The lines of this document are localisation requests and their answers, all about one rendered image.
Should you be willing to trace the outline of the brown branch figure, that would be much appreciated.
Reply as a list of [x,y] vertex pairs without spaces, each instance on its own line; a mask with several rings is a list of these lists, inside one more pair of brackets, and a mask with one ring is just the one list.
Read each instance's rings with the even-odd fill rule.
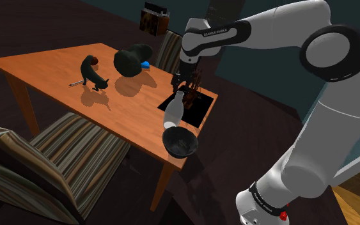
[[187,94],[183,97],[183,105],[185,109],[190,109],[195,98],[198,97],[198,88],[201,84],[202,70],[193,73],[193,81],[187,85]]

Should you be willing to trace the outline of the striped upholstered chair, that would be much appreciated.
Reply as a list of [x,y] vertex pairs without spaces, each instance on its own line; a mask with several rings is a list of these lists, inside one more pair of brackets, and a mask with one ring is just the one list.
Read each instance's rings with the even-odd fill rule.
[[155,67],[170,73],[178,72],[182,36],[167,30],[160,45]]
[[0,127],[0,202],[85,225],[129,148],[72,112],[30,141]]

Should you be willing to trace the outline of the white vase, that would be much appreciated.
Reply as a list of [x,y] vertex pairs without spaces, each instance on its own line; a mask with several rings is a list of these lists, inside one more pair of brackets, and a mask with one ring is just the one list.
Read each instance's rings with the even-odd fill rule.
[[179,126],[184,114],[183,91],[177,91],[175,98],[170,101],[164,112],[163,126],[165,129]]

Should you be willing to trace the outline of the dark green dumbbell-shaped object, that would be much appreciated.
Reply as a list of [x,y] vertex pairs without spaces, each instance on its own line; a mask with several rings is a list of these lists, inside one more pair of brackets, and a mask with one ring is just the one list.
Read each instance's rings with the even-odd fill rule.
[[127,50],[119,50],[114,55],[114,67],[124,77],[134,77],[141,73],[141,63],[148,61],[153,49],[143,43],[134,44]]

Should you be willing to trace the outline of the brown cabinet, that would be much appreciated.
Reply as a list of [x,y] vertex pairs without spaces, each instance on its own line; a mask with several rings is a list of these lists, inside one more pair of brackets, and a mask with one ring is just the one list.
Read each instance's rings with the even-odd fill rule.
[[145,2],[141,10],[139,29],[154,36],[164,35],[169,25],[168,9],[156,4]]

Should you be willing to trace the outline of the black bowl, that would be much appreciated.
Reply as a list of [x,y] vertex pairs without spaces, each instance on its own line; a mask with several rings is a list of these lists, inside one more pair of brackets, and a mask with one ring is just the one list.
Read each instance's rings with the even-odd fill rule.
[[184,127],[169,127],[162,134],[166,151],[176,159],[184,159],[198,149],[198,139]]

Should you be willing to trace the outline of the black cat figure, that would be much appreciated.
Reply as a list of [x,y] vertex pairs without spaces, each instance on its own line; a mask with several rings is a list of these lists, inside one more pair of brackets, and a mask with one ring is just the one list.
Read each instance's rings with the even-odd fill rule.
[[95,87],[93,88],[95,91],[106,89],[108,87],[107,82],[109,80],[104,80],[98,73],[96,73],[96,71],[94,71],[91,65],[92,57],[92,55],[86,56],[81,64],[81,75],[84,80],[83,85],[86,85],[87,81],[91,81],[95,84]]

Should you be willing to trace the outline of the orange wooden table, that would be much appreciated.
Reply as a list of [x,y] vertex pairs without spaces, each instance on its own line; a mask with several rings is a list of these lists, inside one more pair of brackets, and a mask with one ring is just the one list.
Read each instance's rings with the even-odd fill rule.
[[[162,133],[164,113],[158,106],[173,92],[171,74],[152,66],[137,77],[122,77],[113,65],[116,49],[94,43],[0,58],[0,71],[33,135],[40,131],[27,93],[31,87],[52,98],[87,120],[126,140],[164,165],[150,207],[154,211],[174,170],[181,170],[185,159],[168,154]],[[98,74],[109,79],[106,94],[84,94],[81,85],[83,59],[92,54],[98,59]]]

